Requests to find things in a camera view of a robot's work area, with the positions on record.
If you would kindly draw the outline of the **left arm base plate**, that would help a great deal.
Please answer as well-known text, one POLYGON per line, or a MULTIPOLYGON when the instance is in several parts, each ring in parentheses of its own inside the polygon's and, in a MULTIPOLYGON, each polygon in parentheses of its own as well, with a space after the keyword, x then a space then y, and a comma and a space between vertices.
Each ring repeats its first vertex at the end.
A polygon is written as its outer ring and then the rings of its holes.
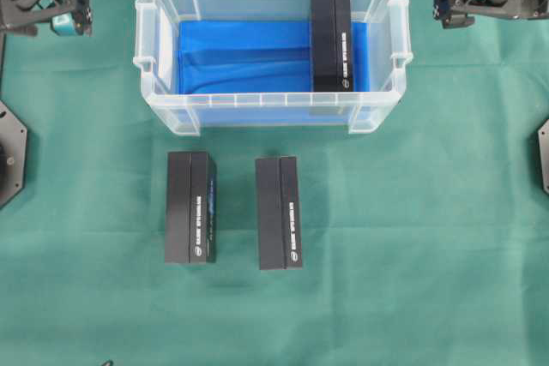
POLYGON ((27 127, 1 102, 1 207, 23 188, 27 151, 27 127))

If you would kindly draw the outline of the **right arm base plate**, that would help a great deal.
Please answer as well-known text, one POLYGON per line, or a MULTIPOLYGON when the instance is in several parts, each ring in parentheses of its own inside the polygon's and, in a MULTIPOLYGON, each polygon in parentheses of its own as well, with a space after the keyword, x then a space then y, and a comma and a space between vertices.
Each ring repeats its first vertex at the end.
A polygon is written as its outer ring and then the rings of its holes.
POLYGON ((540 170, 544 192, 549 194, 549 120, 538 129, 538 144, 540 151, 540 170))

